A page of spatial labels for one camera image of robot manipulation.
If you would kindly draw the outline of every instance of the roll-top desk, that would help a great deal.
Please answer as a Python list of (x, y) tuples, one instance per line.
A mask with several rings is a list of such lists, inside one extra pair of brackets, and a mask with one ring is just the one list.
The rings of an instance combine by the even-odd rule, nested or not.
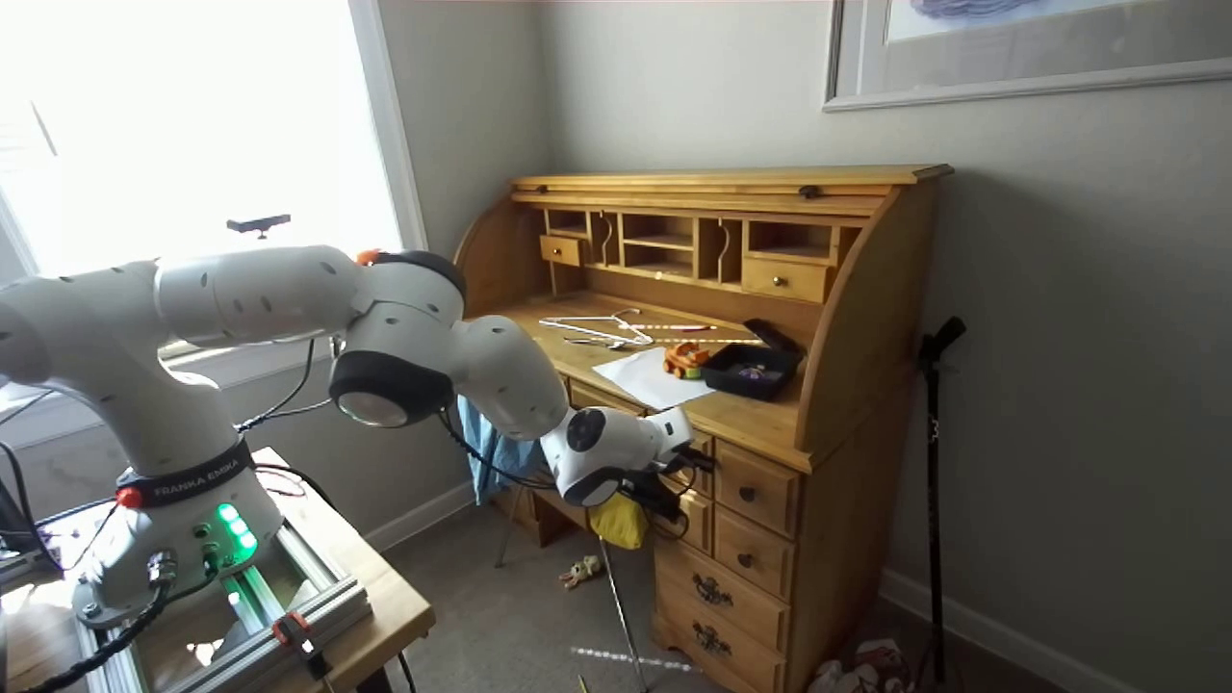
[(904, 459), (945, 164), (519, 176), (462, 240), (471, 317), (515, 317), (573, 404), (641, 409), (612, 346), (542, 317), (772, 319), (779, 402), (687, 404), (716, 475), (654, 536), (654, 633), (723, 690), (796, 693), (879, 594)]

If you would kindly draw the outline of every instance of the framed picture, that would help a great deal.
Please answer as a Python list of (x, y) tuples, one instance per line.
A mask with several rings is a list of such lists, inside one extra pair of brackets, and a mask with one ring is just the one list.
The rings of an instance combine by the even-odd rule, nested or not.
[(1225, 0), (829, 0), (823, 108), (1232, 78)]

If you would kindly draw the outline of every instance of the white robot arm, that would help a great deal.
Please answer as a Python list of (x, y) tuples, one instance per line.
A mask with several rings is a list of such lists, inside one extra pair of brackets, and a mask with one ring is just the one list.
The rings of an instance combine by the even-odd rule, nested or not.
[(14, 281), (0, 290), (0, 373), (71, 384), (132, 453), (117, 490), (127, 538), (100, 556), (86, 607), (98, 625), (138, 607), (148, 556), (172, 556), (185, 586), (224, 572), (233, 562), (200, 538), (217, 506), (244, 511), (260, 541), (277, 531), (224, 391), (168, 373), (159, 350), (289, 336), (344, 341), (333, 402), (357, 425), (415, 425), (462, 391), (502, 435), (541, 440), (553, 490), (577, 506), (654, 479), (688, 440), (680, 416), (570, 416), (548, 355), (506, 317), (462, 319), (462, 277), (437, 255), (263, 248)]

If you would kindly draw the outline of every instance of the blue object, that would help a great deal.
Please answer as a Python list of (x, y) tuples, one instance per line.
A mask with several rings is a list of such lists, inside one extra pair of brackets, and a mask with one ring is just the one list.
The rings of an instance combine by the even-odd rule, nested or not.
[(475, 506), (494, 502), (494, 491), (506, 485), (528, 480), (542, 462), (541, 440), (502, 435), (467, 396), (460, 396), (460, 427), (467, 440)]

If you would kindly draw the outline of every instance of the pole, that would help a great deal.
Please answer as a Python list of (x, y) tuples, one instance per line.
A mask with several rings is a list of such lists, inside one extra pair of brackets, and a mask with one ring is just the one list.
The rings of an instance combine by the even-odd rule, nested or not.
[(938, 355), (965, 336), (962, 319), (949, 319), (919, 341), (924, 409), (928, 409), (928, 598), (933, 598), (933, 680), (949, 680), (949, 616), (945, 616), (945, 568), (938, 568)]

